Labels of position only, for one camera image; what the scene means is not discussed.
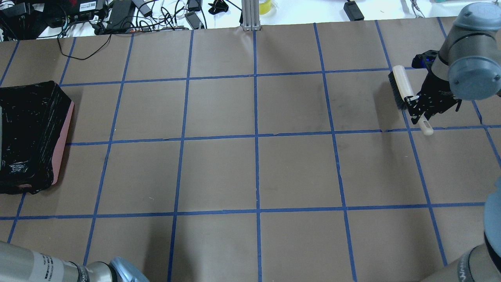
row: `blue tape grid line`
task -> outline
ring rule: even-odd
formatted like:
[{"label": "blue tape grid line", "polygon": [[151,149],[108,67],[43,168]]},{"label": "blue tape grid line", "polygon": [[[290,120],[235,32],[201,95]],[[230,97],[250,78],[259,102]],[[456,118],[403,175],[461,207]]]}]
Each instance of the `blue tape grid line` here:
[{"label": "blue tape grid line", "polygon": [[[261,76],[286,76],[286,75],[306,75],[306,74],[322,74],[322,73],[343,73],[343,72],[368,72],[368,71],[388,71],[388,68],[375,68],[375,69],[347,69],[347,70],[326,70],[322,71],[306,71],[306,72],[283,72],[283,73],[256,73],[256,74],[242,74],[242,75],[222,75],[222,76],[200,76],[190,77],[189,80],[203,80],[203,79],[225,79],[225,78],[242,78],[242,77],[261,77]],[[164,82],[164,81],[184,81],[186,78],[159,78],[159,79],[139,79],[139,80],[126,80],[123,83],[143,83],[143,82]],[[60,83],[62,87],[68,86],[86,86],[86,85],[105,85],[105,84],[120,84],[122,81],[105,81],[105,82],[83,82],[83,83]]]},{"label": "blue tape grid line", "polygon": [[[471,203],[441,203],[431,204],[434,208],[450,207],[482,207],[485,202]],[[361,210],[397,210],[397,209],[423,209],[428,208],[427,204],[416,205],[386,205],[386,206],[346,206],[346,207],[310,207],[310,208],[268,208],[259,209],[260,213],[289,213],[289,212],[319,212],[319,211],[361,211]],[[213,214],[252,214],[257,213],[257,209],[244,210],[211,210],[211,211],[185,211],[177,212],[177,216],[213,215]],[[96,218],[135,218],[135,217],[158,217],[174,216],[174,212],[154,212],[154,213],[119,213],[119,214],[97,214]],[[93,218],[94,214],[74,214],[74,215],[25,215],[25,216],[0,216],[0,220],[44,220],[44,219],[79,219]]]},{"label": "blue tape grid line", "polygon": [[90,228],[90,231],[89,231],[89,239],[87,241],[87,247],[85,249],[84,265],[87,264],[87,260],[89,258],[89,251],[90,251],[90,247],[91,247],[91,243],[92,243],[92,236],[94,234],[94,227],[95,227],[95,224],[96,224],[97,211],[98,211],[98,208],[99,208],[99,201],[101,199],[101,192],[103,190],[103,183],[104,183],[104,178],[105,178],[105,174],[106,174],[106,168],[108,166],[108,159],[109,159],[110,151],[111,151],[111,141],[113,140],[113,134],[115,132],[115,124],[116,124],[116,121],[117,121],[118,110],[119,110],[119,107],[120,107],[120,100],[122,98],[122,91],[123,91],[123,87],[124,87],[123,81],[125,81],[125,75],[127,74],[127,67],[129,65],[130,53],[131,53],[131,50],[132,50],[132,44],[133,44],[133,42],[134,42],[134,35],[131,35],[131,37],[130,37],[130,43],[129,43],[129,51],[127,53],[127,59],[125,61],[125,67],[124,67],[124,71],[123,71],[123,75],[122,75],[122,83],[120,84],[120,90],[118,92],[117,104],[115,106],[115,114],[113,115],[113,122],[112,122],[112,125],[111,125],[110,138],[109,138],[109,141],[108,141],[108,149],[106,150],[106,156],[104,158],[103,170],[102,170],[102,173],[101,173],[101,180],[99,182],[99,189],[98,189],[98,193],[97,193],[97,197],[96,197],[96,204],[94,206],[94,214],[92,216],[92,223],[91,223],[91,228]]},{"label": "blue tape grid line", "polygon": [[[501,128],[501,125],[471,125],[471,126],[450,126],[450,127],[434,127],[434,130],[464,130],[464,129],[482,129],[487,128]],[[357,133],[381,133],[381,132],[405,132],[406,128],[395,129],[361,129],[361,130],[340,130],[334,131],[334,134],[357,134]],[[411,128],[411,131],[420,131],[419,128]],[[314,131],[314,132],[285,132],[285,133],[260,133],[258,137],[277,137],[277,136],[304,136],[304,135],[329,135],[331,131]],[[235,139],[235,138],[254,138],[254,134],[243,135],[220,135],[220,136],[200,136],[200,137],[185,137],[184,140],[212,140],[212,139]],[[140,143],[140,142],[168,142],[168,141],[181,141],[181,138],[152,138],[152,139],[124,139],[113,140],[112,144],[122,143]],[[77,142],[66,143],[66,146],[93,146],[93,145],[106,145],[109,141],[99,142]]]},{"label": "blue tape grid line", "polygon": [[63,74],[61,75],[61,80],[59,81],[59,85],[62,85],[63,84],[63,80],[64,80],[64,77],[66,75],[66,70],[68,69],[68,65],[70,64],[70,57],[71,55],[73,54],[73,49],[75,48],[75,43],[77,42],[77,38],[74,37],[73,38],[73,42],[71,43],[71,49],[70,49],[70,52],[68,53],[68,57],[66,59],[66,64],[64,65],[64,70],[63,70]]},{"label": "blue tape grid line", "polygon": [[174,213],[172,217],[172,233],[170,236],[170,249],[169,249],[169,262],[167,271],[167,281],[172,281],[172,264],[174,261],[174,246],[176,239],[176,226],[177,226],[177,215],[179,206],[179,188],[181,186],[181,169],[183,162],[183,152],[184,152],[184,135],[186,133],[186,114],[188,111],[188,92],[189,92],[189,82],[190,82],[190,72],[191,72],[191,54],[193,51],[193,30],[191,31],[190,43],[189,43],[189,53],[188,53],[188,69],[186,71],[186,90],[184,94],[184,110],[183,110],[183,125],[181,131],[181,145],[179,146],[179,163],[177,165],[177,182],[176,182],[176,195],[174,198]]},{"label": "blue tape grid line", "polygon": [[0,86],[4,82],[5,76],[7,75],[7,71],[9,70],[9,67],[11,66],[11,63],[12,63],[12,60],[14,59],[14,55],[16,54],[16,51],[18,50],[19,42],[20,41],[18,41],[16,43],[16,46],[14,46],[14,50],[12,51],[11,58],[9,59],[9,62],[7,63],[7,66],[5,67],[5,71],[4,71],[4,74],[2,75],[2,78],[0,79]]},{"label": "blue tape grid line", "polygon": [[263,281],[263,266],[261,259],[261,198],[259,193],[259,129],[258,129],[258,48],[257,34],[253,31],[254,56],[254,139],[256,154],[256,238],[258,247],[258,282]]},{"label": "blue tape grid line", "polygon": [[318,29],[317,29],[316,23],[313,24],[313,28],[315,30],[315,37],[317,39],[318,53],[320,56],[320,65],[322,67],[322,78],[324,80],[325,100],[327,103],[327,113],[329,114],[329,124],[331,126],[332,144],[334,147],[334,157],[336,159],[336,170],[337,170],[337,175],[338,175],[339,191],[341,194],[341,203],[342,203],[342,208],[343,208],[343,213],[344,213],[346,240],[347,240],[347,244],[348,244],[348,253],[350,256],[351,274],[353,277],[353,281],[356,282],[357,281],[357,272],[355,269],[355,259],[354,259],[354,255],[353,255],[353,246],[352,246],[352,241],[351,241],[350,222],[348,220],[348,210],[346,207],[346,199],[345,199],[345,195],[344,195],[343,179],[341,178],[341,167],[339,164],[338,146],[337,146],[337,142],[336,142],[334,121],[333,121],[332,112],[331,112],[331,102],[330,102],[330,98],[329,98],[329,89],[327,87],[327,78],[326,78],[325,65],[324,65],[324,56],[322,54],[322,46],[320,44],[320,38],[318,35]]},{"label": "blue tape grid line", "polygon": [[[381,33],[381,29],[379,28],[379,23],[378,23],[378,21],[374,21],[374,22],[376,23],[376,29],[377,29],[377,32],[379,34],[379,39],[381,40],[381,45],[383,46],[383,51],[385,53],[385,56],[386,56],[386,59],[388,62],[388,68],[391,69],[392,68],[391,62],[390,62],[390,59],[388,56],[388,52],[386,50],[386,45],[384,43],[384,38],[383,38],[383,35]],[[416,149],[416,144],[414,143],[414,138],[412,137],[412,130],[409,126],[409,121],[407,120],[407,114],[405,111],[402,112],[402,116],[403,116],[404,121],[405,121],[405,127],[407,128],[407,134],[409,135],[409,140],[410,140],[410,144],[412,147],[412,152],[414,153],[414,158],[416,160],[417,170],[419,172],[419,177],[421,179],[421,184],[423,186],[423,192],[424,192],[424,196],[426,198],[426,204],[427,204],[428,210],[430,212],[431,223],[433,224],[433,229],[435,230],[435,237],[437,239],[438,249],[440,250],[440,255],[442,257],[442,263],[443,263],[443,265],[447,265],[447,258],[445,256],[445,251],[443,249],[442,239],[440,238],[440,232],[438,231],[438,225],[436,223],[435,213],[433,211],[433,206],[431,205],[430,195],[428,193],[428,187],[426,186],[426,181],[424,179],[424,174],[423,174],[423,170],[421,167],[421,162],[419,161],[419,156],[418,156],[417,149]]]}]

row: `power adapter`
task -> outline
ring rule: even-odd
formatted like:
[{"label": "power adapter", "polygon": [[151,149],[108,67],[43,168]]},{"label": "power adapter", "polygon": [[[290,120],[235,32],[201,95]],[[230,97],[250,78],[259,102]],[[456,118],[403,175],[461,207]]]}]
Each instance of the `power adapter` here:
[{"label": "power adapter", "polygon": [[199,12],[202,9],[202,0],[188,0],[186,8],[190,12]]},{"label": "power adapter", "polygon": [[205,29],[205,26],[203,25],[202,21],[200,18],[196,15],[195,12],[187,12],[184,17],[188,21],[188,24],[191,26],[192,29],[194,30],[202,30]]},{"label": "power adapter", "polygon": [[30,15],[34,10],[35,9],[30,3],[21,3],[5,8],[2,10],[2,12],[7,18],[13,18]]},{"label": "power adapter", "polygon": [[351,22],[364,20],[364,15],[358,8],[358,5],[355,1],[348,0],[347,2],[345,2],[343,9],[345,10],[346,15]]},{"label": "power adapter", "polygon": [[143,14],[143,16],[149,17],[153,14],[150,7],[148,7],[148,5],[146,5],[144,3],[144,0],[132,0],[132,1],[134,2],[134,4],[136,5],[136,7],[138,9],[139,9],[139,7],[141,7],[141,9],[139,9],[139,11],[141,12],[141,14]]}]

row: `electronic device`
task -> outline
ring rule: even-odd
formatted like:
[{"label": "electronic device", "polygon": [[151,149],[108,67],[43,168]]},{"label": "electronic device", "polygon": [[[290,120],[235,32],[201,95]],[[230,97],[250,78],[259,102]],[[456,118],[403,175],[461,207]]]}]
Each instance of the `electronic device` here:
[{"label": "electronic device", "polygon": [[126,32],[132,27],[136,6],[132,0],[114,0],[105,33]]},{"label": "electronic device", "polygon": [[136,5],[136,7],[139,9],[141,14],[143,14],[143,16],[149,17],[149,16],[151,16],[151,14],[153,14],[153,11],[150,9],[150,7],[148,7],[148,5],[146,5],[144,3],[144,0],[132,0],[132,1]]},{"label": "electronic device", "polygon": [[36,39],[47,27],[42,12],[30,3],[19,3],[0,11],[0,28],[4,40]]},{"label": "electronic device", "polygon": [[202,0],[188,0],[186,8],[190,12],[199,12],[202,9]]},{"label": "electronic device", "polygon": [[44,4],[43,15],[49,27],[58,28],[66,22],[88,21],[94,16],[104,19],[107,13],[104,0],[53,0]]},{"label": "electronic device", "polygon": [[196,15],[195,12],[187,12],[184,16],[185,16],[186,20],[188,21],[188,24],[191,26],[192,29],[194,29],[194,30],[205,29],[205,26],[203,25],[202,21]]}]

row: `blue tape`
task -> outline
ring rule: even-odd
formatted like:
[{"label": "blue tape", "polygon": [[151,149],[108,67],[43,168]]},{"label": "blue tape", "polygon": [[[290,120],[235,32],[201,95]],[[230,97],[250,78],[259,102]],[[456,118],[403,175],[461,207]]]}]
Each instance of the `blue tape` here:
[{"label": "blue tape", "polygon": [[115,113],[113,115],[113,122],[111,124],[110,138],[109,138],[109,141],[108,141],[108,148],[106,150],[106,156],[104,158],[103,171],[101,173],[101,179],[99,181],[99,189],[98,189],[98,192],[97,192],[96,204],[94,205],[94,214],[93,214],[93,218],[92,218],[91,228],[90,228],[90,231],[89,231],[89,239],[87,240],[87,247],[85,249],[84,265],[87,264],[87,259],[89,258],[89,251],[90,251],[90,248],[91,248],[92,236],[94,234],[94,227],[96,225],[96,215],[97,215],[97,211],[98,211],[98,208],[99,208],[99,201],[101,199],[101,192],[103,190],[103,183],[104,183],[104,178],[105,178],[105,174],[106,174],[106,168],[108,167],[108,159],[109,159],[110,151],[111,151],[111,141],[113,140],[113,134],[115,132],[115,125],[116,125],[116,122],[117,122],[118,110],[120,108],[120,100],[122,98],[122,91],[123,91],[123,87],[124,87],[124,83],[123,82],[124,82],[125,76],[127,74],[127,68],[129,66],[130,53],[132,51],[132,45],[133,45],[133,43],[134,43],[134,35],[132,35],[130,37],[129,51],[127,52],[127,58],[125,60],[125,68],[124,68],[124,72],[123,72],[123,75],[122,75],[122,83],[120,84],[120,91],[118,92],[117,104],[115,106]]},{"label": "blue tape", "polygon": [[257,35],[253,31],[253,55],[254,55],[254,138],[256,154],[256,238],[258,247],[258,282],[263,281],[263,263],[261,253],[261,197],[259,183],[259,130],[258,130],[258,48]]},{"label": "blue tape", "polygon": [[447,32],[445,32],[445,29],[443,28],[442,20],[437,17],[438,25],[440,26],[440,30],[442,30],[442,34],[445,38],[447,38]]},{"label": "blue tape", "polygon": [[167,281],[172,281],[172,263],[174,261],[174,246],[176,240],[176,227],[177,227],[177,214],[179,207],[179,189],[181,186],[181,169],[183,164],[183,152],[184,152],[184,135],[186,133],[186,115],[188,111],[188,91],[189,91],[189,81],[191,73],[191,55],[193,53],[193,30],[190,35],[189,42],[189,53],[188,53],[188,69],[186,71],[186,89],[184,93],[184,110],[183,110],[183,126],[181,130],[181,145],[179,146],[179,161],[177,165],[177,181],[176,181],[176,195],[174,198],[174,213],[172,217],[172,233],[170,235],[170,248],[169,248],[169,264],[167,268]]},{"label": "blue tape", "polygon": [[76,41],[77,41],[77,38],[74,37],[73,42],[71,43],[70,52],[68,53],[68,57],[66,59],[66,64],[64,65],[63,74],[61,75],[61,80],[59,80],[59,86],[63,85],[63,80],[64,80],[64,77],[66,75],[66,70],[68,69],[68,65],[70,64],[70,59],[71,59],[70,57],[73,54],[73,49],[75,48]]},{"label": "blue tape", "polygon": [[335,128],[334,128],[334,121],[332,119],[331,102],[329,99],[329,89],[327,87],[327,78],[325,75],[326,72],[325,72],[325,65],[324,65],[324,57],[322,54],[322,45],[320,44],[320,37],[318,35],[317,24],[315,24],[315,23],[313,24],[313,29],[315,30],[315,38],[317,39],[318,53],[320,56],[320,65],[322,67],[322,78],[324,80],[325,100],[327,103],[327,113],[329,115],[329,123],[331,126],[332,144],[334,147],[334,157],[336,159],[336,170],[337,170],[338,182],[339,182],[339,192],[341,194],[341,202],[343,205],[345,232],[346,232],[346,240],[347,240],[347,245],[348,245],[348,253],[350,256],[351,273],[352,273],[353,281],[357,281],[357,272],[356,272],[356,268],[355,268],[355,259],[354,259],[354,254],[353,254],[352,241],[351,241],[350,222],[348,220],[348,211],[346,210],[346,200],[345,200],[345,195],[344,195],[343,180],[341,178],[341,167],[339,165],[339,154],[338,154],[338,146],[337,146],[337,142],[336,142],[336,133],[335,133]]},{"label": "blue tape", "polygon": [[16,51],[18,50],[19,46],[19,41],[17,41],[16,45],[14,46],[14,50],[12,51],[11,58],[9,59],[9,62],[7,63],[7,66],[5,67],[4,74],[2,75],[2,78],[0,79],[0,86],[4,82],[5,76],[7,75],[7,72],[9,71],[9,67],[11,66],[12,60],[14,59],[14,55],[16,54]]},{"label": "blue tape", "polygon": [[384,44],[383,34],[381,33],[381,29],[379,28],[379,23],[377,20],[375,20],[374,23],[376,24],[376,29],[377,29],[377,33],[379,34],[379,40],[381,41],[381,46],[383,46],[383,52],[384,52],[384,56],[386,57],[386,62],[388,63],[388,69],[392,69],[390,57],[388,56],[388,51],[386,50],[386,45]]}]

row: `wire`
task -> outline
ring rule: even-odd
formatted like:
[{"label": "wire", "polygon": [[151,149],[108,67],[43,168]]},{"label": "wire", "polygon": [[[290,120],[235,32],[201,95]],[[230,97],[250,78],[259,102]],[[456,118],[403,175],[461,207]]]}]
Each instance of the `wire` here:
[{"label": "wire", "polygon": [[242,11],[242,9],[241,9],[239,6],[237,6],[237,5],[233,4],[233,2],[231,2],[230,0],[224,0],[224,1],[226,1],[226,2],[228,2],[228,3],[230,3],[230,4],[232,4],[232,5],[233,5],[233,6],[235,6],[237,9],[239,9],[240,11]]},{"label": "wire", "polygon": [[201,2],[198,2],[198,7],[200,7],[200,11],[202,11],[203,22],[205,23],[205,28],[207,28],[207,20],[205,19],[205,14],[203,13]]},{"label": "wire", "polygon": [[[419,8],[419,6],[417,5],[417,0],[410,0],[411,4],[412,4],[412,11],[414,12],[414,15],[416,16],[416,18],[425,18],[423,12],[421,12],[421,9]],[[418,10],[422,16],[419,16],[418,14],[416,14],[416,10]]]},{"label": "wire", "polygon": [[110,36],[108,37],[108,40],[106,40],[106,42],[101,45],[101,47],[99,47],[99,49],[97,49],[96,51],[94,51],[94,53],[90,54],[89,56],[85,57],[85,58],[78,58],[78,57],[73,57],[73,56],[70,56],[70,55],[66,55],[65,53],[63,53],[63,48],[61,47],[61,41],[59,41],[59,36],[58,36],[58,46],[59,46],[59,52],[61,52],[61,55],[65,56],[65,57],[68,57],[68,58],[72,58],[72,59],[76,59],[76,60],[80,60],[80,61],[84,61],[84,60],[87,60],[89,59],[90,57],[94,56],[97,52],[99,52],[101,49],[104,48],[104,46],[106,46],[106,44],[110,43],[111,41],[111,36],[112,34],[110,34]]},{"label": "wire", "polygon": [[179,12],[180,12],[180,11],[182,11],[182,10],[186,10],[186,11],[188,10],[188,9],[186,9],[186,4],[185,4],[184,2],[183,2],[183,7],[182,7],[181,9],[179,9],[179,10],[178,10],[178,9],[177,9],[177,5],[179,4],[179,2],[181,2],[181,0],[177,0],[176,5],[174,6],[174,22],[176,23],[176,27],[177,27],[177,13],[179,13]]}]

